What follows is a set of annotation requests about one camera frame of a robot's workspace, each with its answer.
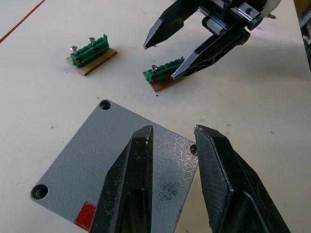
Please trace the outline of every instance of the black plastic part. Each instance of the black plastic part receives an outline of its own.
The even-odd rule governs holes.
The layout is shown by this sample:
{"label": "black plastic part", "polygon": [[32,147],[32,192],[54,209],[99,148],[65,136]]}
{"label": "black plastic part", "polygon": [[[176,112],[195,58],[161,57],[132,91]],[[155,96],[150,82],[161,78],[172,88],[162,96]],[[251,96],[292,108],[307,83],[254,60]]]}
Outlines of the black plastic part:
{"label": "black plastic part", "polygon": [[199,8],[203,0],[177,0],[167,8],[150,29],[145,49],[167,40],[184,26],[184,21]]}
{"label": "black plastic part", "polygon": [[[206,16],[221,20],[223,24],[230,28],[226,32],[221,31],[220,36],[213,35],[200,45],[172,75],[173,79],[191,75],[215,64],[236,45],[243,44],[248,40],[250,34],[244,29],[246,26],[249,30],[252,30],[263,19],[263,15],[261,15],[251,23],[247,23],[231,10],[231,8],[238,7],[245,0],[223,0],[223,2],[222,8],[212,0],[177,0],[163,12],[150,29],[144,43],[145,49],[169,39],[184,26],[184,21],[199,8]],[[246,2],[261,11],[266,0],[247,0]]]}
{"label": "black plastic part", "polygon": [[244,44],[249,36],[250,33],[239,25],[222,35],[211,36],[181,64],[172,78],[180,79],[215,64],[235,46]]}
{"label": "black plastic part", "polygon": [[150,233],[153,128],[134,132],[107,173],[90,233]]}
{"label": "black plastic part", "polygon": [[289,233],[257,173],[216,130],[194,128],[203,196],[213,233]]}

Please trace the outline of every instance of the terminal block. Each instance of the terminal block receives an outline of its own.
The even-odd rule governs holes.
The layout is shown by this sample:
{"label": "terminal block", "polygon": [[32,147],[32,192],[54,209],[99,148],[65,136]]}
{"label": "terminal block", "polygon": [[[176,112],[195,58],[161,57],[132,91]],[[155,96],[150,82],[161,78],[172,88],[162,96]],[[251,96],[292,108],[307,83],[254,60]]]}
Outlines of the terminal block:
{"label": "terminal block", "polygon": [[152,65],[150,70],[144,72],[146,81],[148,83],[154,83],[165,78],[171,78],[171,75],[174,74],[184,60],[184,57],[181,57],[180,59],[166,63],[165,65],[159,67]]}
{"label": "terminal block", "polygon": [[73,53],[70,56],[74,66],[82,67],[109,50],[108,38],[105,34],[97,40],[90,37],[89,41],[90,44],[79,50],[77,50],[76,46],[71,47]]}

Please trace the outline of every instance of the metal plate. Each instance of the metal plate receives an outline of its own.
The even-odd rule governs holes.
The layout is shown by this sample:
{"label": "metal plate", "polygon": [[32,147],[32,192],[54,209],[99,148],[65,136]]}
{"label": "metal plate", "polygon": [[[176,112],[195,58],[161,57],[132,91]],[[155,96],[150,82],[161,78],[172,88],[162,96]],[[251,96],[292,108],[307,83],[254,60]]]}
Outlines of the metal plate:
{"label": "metal plate", "polygon": [[75,222],[85,202],[97,205],[106,174],[134,131],[154,128],[152,232],[173,233],[198,160],[193,142],[111,102],[98,105],[37,184],[48,194],[32,200]]}

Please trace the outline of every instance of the metal screw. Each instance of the metal screw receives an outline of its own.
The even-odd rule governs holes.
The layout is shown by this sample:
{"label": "metal screw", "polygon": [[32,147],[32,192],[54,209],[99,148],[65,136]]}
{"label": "metal screw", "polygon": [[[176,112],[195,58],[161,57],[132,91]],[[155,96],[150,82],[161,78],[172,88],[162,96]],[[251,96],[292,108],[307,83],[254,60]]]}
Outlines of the metal screw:
{"label": "metal screw", "polygon": [[77,49],[78,49],[78,47],[75,46],[75,45],[74,45],[74,46],[71,46],[71,48],[70,48],[70,50],[73,51],[73,54],[74,54],[74,55],[77,55],[77,54],[78,54]]}
{"label": "metal screw", "polygon": [[247,8],[246,9],[246,13],[248,14],[248,15],[251,15],[251,14],[253,14],[253,9],[252,8]]}
{"label": "metal screw", "polygon": [[90,37],[88,40],[89,40],[89,42],[91,42],[91,46],[94,46],[95,38],[94,37]]}
{"label": "metal screw", "polygon": [[155,73],[157,71],[157,66],[156,65],[152,65],[151,66],[151,73]]}
{"label": "metal screw", "polygon": [[190,147],[190,153],[193,154],[194,156],[197,156],[196,144],[193,144],[193,145]]}

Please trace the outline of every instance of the white table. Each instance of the white table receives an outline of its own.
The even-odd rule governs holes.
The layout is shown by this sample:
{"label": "white table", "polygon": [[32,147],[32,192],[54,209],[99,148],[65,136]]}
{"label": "white table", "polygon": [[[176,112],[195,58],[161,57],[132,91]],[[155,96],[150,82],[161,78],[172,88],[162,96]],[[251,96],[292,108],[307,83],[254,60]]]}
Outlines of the white table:
{"label": "white table", "polygon": [[[218,129],[252,166],[292,232],[311,223],[311,80],[292,0],[217,64],[158,93],[142,71],[188,56],[209,35],[194,14],[157,48],[142,43],[169,0],[45,1],[0,44],[0,224],[3,232],[84,232],[35,204],[29,192],[101,99],[188,139]],[[70,46],[108,35],[119,54],[88,78]],[[177,233],[208,231],[199,175]]]}
{"label": "white table", "polygon": [[42,0],[1,0],[0,39],[15,27]]}

